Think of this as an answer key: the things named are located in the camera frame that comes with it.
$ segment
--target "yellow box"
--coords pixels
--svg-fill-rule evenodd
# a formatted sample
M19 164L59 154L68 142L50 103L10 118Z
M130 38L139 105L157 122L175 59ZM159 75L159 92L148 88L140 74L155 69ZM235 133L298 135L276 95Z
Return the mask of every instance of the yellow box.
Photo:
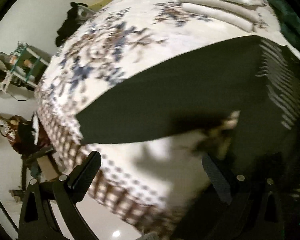
M108 3L110 3L112 0L101 0L91 6L89 6L89 8L95 12L97 12L98 10L100 10L101 8L103 8L104 6L106 6Z

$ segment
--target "green fabric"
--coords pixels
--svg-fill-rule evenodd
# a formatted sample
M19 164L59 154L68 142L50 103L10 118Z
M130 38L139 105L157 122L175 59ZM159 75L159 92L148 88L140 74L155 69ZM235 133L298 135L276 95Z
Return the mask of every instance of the green fabric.
M300 51L300 18L285 0L267 0L280 22L281 33Z

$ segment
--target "black cloth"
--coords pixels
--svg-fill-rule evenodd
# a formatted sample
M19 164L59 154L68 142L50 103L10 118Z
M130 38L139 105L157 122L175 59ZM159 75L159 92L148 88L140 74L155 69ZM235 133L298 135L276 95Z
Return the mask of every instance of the black cloth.
M202 128L234 110L233 169L251 173L300 115L300 60L288 47L246 36L179 55L108 90L77 119L82 144L115 144Z
M285 0L267 0L280 22L281 33L300 51L300 18Z
M77 29L82 25L76 19L78 17L78 5L88 7L85 3L71 2L71 9L67 12L67 19L63 22L60 29L57 30L58 37L56 38L56 46L60 47L65 41L75 33Z

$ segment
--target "bag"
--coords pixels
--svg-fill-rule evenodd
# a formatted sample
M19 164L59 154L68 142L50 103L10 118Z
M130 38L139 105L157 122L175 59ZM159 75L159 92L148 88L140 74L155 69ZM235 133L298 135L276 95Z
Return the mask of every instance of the bag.
M34 129L32 121L27 121L23 117L15 115L8 119L0 126L0 133L6 137L12 148L27 158L34 152L39 151L42 147L50 145L50 140L42 125L40 124L38 144L34 144Z

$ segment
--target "floral bedspread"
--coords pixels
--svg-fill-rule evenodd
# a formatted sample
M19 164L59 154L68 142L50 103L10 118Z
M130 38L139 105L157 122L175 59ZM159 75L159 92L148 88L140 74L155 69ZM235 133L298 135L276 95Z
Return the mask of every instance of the floral bedspread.
M102 166L89 190L93 198L139 229L156 230L161 236L174 230L189 201L209 185L201 160L189 154L202 134L193 131L151 142L82 146L75 114L125 79L215 42L258 34L287 45L276 17L266 8L263 18L267 29L247 33L187 13L177 0L114 0L69 38L35 92L37 113L70 170L92 150L101 153ZM143 158L160 163L155 173L140 165Z

